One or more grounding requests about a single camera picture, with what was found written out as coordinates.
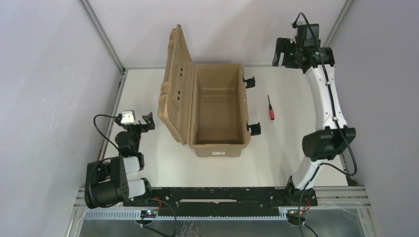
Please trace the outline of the red handled black screwdriver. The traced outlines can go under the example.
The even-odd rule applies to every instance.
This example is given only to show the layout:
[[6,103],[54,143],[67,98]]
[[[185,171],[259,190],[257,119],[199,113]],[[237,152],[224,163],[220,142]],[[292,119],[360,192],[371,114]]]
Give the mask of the red handled black screwdriver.
[[275,114],[274,114],[274,110],[273,110],[271,102],[270,102],[269,95],[267,95],[267,98],[268,98],[269,117],[270,117],[271,120],[274,120],[275,119]]

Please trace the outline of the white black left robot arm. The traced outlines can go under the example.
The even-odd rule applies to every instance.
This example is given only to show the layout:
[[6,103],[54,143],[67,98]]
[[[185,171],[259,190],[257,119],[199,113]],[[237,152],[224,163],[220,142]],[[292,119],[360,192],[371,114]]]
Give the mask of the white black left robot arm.
[[136,197],[150,198],[153,193],[147,178],[129,180],[127,177],[144,168],[140,140],[143,133],[155,129],[153,114],[143,116],[144,123],[135,118],[133,110],[111,118],[123,128],[110,142],[118,154],[87,165],[84,201],[90,209],[108,208]]

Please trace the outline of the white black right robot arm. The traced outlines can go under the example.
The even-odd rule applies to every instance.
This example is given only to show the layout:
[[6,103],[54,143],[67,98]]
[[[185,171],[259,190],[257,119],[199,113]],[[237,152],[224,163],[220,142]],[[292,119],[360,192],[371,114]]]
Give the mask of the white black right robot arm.
[[280,64],[281,54],[284,67],[302,70],[313,97],[315,132],[303,137],[304,158],[286,186],[288,199],[306,198],[322,167],[336,167],[331,161],[349,148],[356,130],[348,126],[340,108],[332,49],[317,48],[311,40],[297,43],[289,38],[277,38],[273,66]]

